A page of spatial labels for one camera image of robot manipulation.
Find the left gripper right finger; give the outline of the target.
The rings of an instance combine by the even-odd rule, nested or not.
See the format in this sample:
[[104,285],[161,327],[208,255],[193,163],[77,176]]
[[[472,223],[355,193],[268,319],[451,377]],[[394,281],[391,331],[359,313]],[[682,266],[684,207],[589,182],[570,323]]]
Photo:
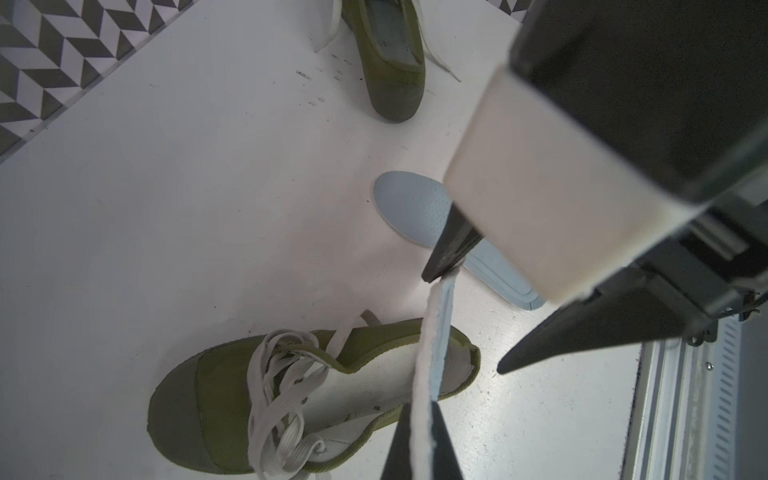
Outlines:
[[464,477],[438,402],[432,402],[431,413],[431,434],[434,444],[432,478],[434,480],[463,480]]

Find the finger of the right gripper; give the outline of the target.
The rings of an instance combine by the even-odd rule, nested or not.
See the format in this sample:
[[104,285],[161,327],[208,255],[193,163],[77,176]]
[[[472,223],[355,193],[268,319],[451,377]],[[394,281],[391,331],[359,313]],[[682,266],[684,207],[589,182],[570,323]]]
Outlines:
[[552,357],[690,337],[714,319],[665,278],[625,268],[595,296],[559,308],[498,362],[500,375]]
[[443,231],[422,271],[422,280],[432,283],[446,276],[483,238],[456,204],[452,203]]

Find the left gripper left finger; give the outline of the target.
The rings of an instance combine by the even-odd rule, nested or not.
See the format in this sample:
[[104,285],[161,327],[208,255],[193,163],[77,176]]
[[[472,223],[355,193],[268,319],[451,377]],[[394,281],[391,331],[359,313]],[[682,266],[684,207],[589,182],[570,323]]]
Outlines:
[[397,422],[387,459],[382,471],[382,480],[411,480],[410,460],[411,405],[404,404]]

